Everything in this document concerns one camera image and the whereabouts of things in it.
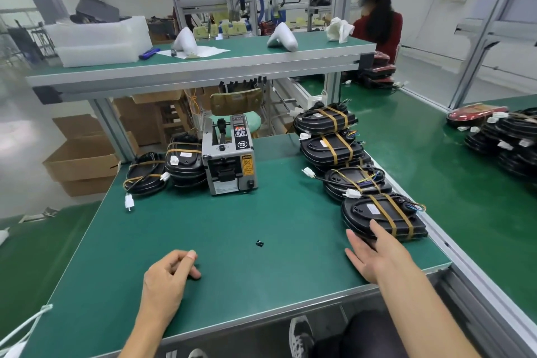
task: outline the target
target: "shoe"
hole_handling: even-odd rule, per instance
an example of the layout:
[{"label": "shoe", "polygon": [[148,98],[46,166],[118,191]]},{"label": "shoe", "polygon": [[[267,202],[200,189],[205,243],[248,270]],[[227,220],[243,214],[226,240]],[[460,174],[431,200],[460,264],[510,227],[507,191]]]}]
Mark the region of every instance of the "shoe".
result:
[{"label": "shoe", "polygon": [[289,326],[289,347],[293,358],[307,358],[314,343],[308,318],[305,315],[293,318]]},{"label": "shoe", "polygon": [[189,358],[207,358],[207,355],[203,350],[196,348],[189,354]]}]

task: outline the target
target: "forearm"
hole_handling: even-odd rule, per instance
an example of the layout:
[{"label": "forearm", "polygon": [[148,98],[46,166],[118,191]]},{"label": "forearm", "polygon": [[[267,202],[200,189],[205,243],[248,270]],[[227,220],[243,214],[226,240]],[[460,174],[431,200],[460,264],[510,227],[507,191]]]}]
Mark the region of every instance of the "forearm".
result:
[{"label": "forearm", "polygon": [[119,358],[153,358],[162,340],[165,328],[157,323],[136,319]]},{"label": "forearm", "polygon": [[410,358],[479,357],[417,266],[387,268],[379,287]]}]

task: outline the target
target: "long black hair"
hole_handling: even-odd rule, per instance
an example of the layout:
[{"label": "long black hair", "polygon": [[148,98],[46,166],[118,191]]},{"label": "long black hair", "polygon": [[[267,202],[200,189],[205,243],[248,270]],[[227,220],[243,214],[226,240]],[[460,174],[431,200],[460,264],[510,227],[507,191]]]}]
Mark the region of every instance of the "long black hair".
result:
[{"label": "long black hair", "polygon": [[375,8],[369,14],[366,24],[366,33],[377,44],[384,44],[390,39],[394,22],[392,0],[364,0],[364,3],[373,2]]}]

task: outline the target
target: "green chair seat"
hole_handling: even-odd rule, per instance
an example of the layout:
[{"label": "green chair seat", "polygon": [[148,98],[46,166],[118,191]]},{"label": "green chair seat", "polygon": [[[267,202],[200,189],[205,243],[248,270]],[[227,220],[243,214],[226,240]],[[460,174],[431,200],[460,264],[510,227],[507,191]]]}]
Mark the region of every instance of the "green chair seat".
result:
[{"label": "green chair seat", "polygon": [[[246,115],[246,121],[248,122],[248,127],[250,128],[250,133],[257,132],[259,128],[261,127],[261,117],[253,111],[246,112],[245,115]],[[211,119],[213,120],[214,124],[216,124],[218,119],[225,119],[225,121],[229,123],[231,116],[211,115]],[[225,136],[229,138],[232,136],[230,128],[226,128]]]}]

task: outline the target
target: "warning label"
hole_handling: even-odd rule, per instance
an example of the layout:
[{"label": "warning label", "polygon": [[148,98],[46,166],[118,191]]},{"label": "warning label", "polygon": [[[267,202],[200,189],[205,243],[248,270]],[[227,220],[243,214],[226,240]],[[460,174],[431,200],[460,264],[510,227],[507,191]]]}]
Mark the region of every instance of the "warning label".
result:
[{"label": "warning label", "polygon": [[253,159],[251,154],[242,157],[242,174],[253,175]]}]

